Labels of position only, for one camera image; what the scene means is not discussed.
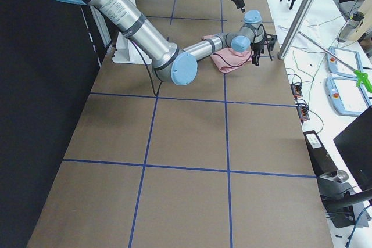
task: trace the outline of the blue cable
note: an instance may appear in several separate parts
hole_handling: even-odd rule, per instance
[[[356,219],[355,221],[355,225],[354,225],[354,228],[353,228],[353,231],[351,232],[350,236],[348,237],[349,241],[346,243],[345,247],[346,248],[349,248],[350,246],[350,243],[351,243],[351,239],[353,238],[353,235],[354,235],[354,232],[355,232],[355,229],[356,229],[356,226],[359,222],[359,219],[361,218],[361,216],[363,215],[363,213],[367,210],[367,208],[369,208],[371,205],[369,206],[366,206],[358,215],[358,218]]]

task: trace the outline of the white printed label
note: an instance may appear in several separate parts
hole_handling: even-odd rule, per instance
[[[104,13],[115,25],[118,25],[121,19],[128,13],[125,7],[118,0],[109,0],[101,8]]]
[[[315,134],[306,134],[307,140],[312,145],[313,149],[321,148],[321,144]]]

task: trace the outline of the tiled tabletop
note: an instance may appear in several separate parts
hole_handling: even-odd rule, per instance
[[[229,0],[136,1],[182,48],[242,24]],[[273,30],[266,0],[245,3]],[[107,56],[28,246],[331,248],[284,64],[260,65],[203,59],[155,97]]]

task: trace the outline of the folded cloth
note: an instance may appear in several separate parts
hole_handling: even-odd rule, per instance
[[[206,35],[203,36],[202,39],[206,40],[214,35]],[[251,62],[251,49],[249,48],[247,51],[243,52],[237,52],[233,50],[232,48],[225,48],[218,52],[215,52],[210,55],[210,58],[212,58],[213,62],[217,66],[217,68],[222,73],[229,73],[231,71],[234,71],[243,65],[247,64],[248,62]]]

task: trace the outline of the white table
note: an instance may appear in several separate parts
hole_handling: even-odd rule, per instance
[[[279,24],[285,26],[286,23],[285,19],[287,19],[288,21],[293,20],[301,4],[301,1],[302,0],[297,0],[294,4],[293,9],[289,10],[290,2],[288,2],[287,0],[283,0],[282,2],[280,2],[280,0],[268,0],[271,15],[272,18],[274,19],[276,29],[278,29]],[[345,23],[344,18],[341,16],[329,23],[324,22],[332,20],[340,15],[341,13],[339,12],[333,0],[315,0],[313,2],[312,7],[310,8],[309,13],[306,16],[301,31],[307,34],[308,36],[313,37],[313,39],[315,39],[317,42],[319,42],[322,46],[326,48],[331,46],[332,43],[333,46],[336,46],[337,41],[335,41],[335,38],[337,37],[340,28]],[[308,27],[308,25],[320,23],[324,24],[320,26]],[[340,44],[339,47],[349,45],[350,43],[352,43],[352,41],[346,41],[344,44]],[[308,47],[309,48],[305,49],[306,51],[310,52],[322,51],[317,46],[313,45],[311,42],[309,42]],[[364,54],[362,48],[358,43],[351,44],[347,48],[353,51],[358,51],[360,53],[363,66],[371,67],[369,59]],[[324,54],[322,53],[306,53],[300,49],[291,47],[284,62],[287,68],[294,69],[295,74],[299,75],[302,78],[302,81],[311,81],[312,78],[296,68],[295,60],[298,62],[298,67],[301,70],[309,73],[312,76],[315,75],[320,65],[319,70],[316,73],[314,79],[310,98],[309,92],[311,83],[305,83],[302,85],[302,93],[304,95],[303,99],[310,104],[309,106],[310,109],[317,113],[323,119],[324,128],[322,132],[319,133],[318,135],[321,141],[323,142],[325,148],[327,149],[328,153],[332,157],[336,166],[339,169],[345,170],[346,172],[349,173],[350,179],[348,182],[352,186],[354,186],[357,185],[357,183],[351,176],[343,159],[341,158],[339,152],[337,151],[333,139],[344,128],[346,128],[346,126],[348,126],[355,119],[355,117],[337,115],[335,110],[331,106],[325,91],[326,88],[325,80],[330,75],[330,73],[327,70],[326,61],[323,60],[323,57]],[[287,69],[288,74],[293,73],[291,69]],[[302,128],[304,131],[309,130],[319,131],[321,128],[321,121],[314,114],[310,113],[310,121],[306,121],[303,124]],[[333,226],[330,220],[328,220],[328,224],[330,227],[330,232],[335,248],[344,248],[347,242],[347,237],[350,235],[352,231],[352,226],[337,229]],[[370,225],[369,228],[363,229],[358,228],[356,230],[350,248],[372,247],[372,222],[369,222],[369,225]],[[337,238],[335,237],[336,235],[341,235],[342,238]]]

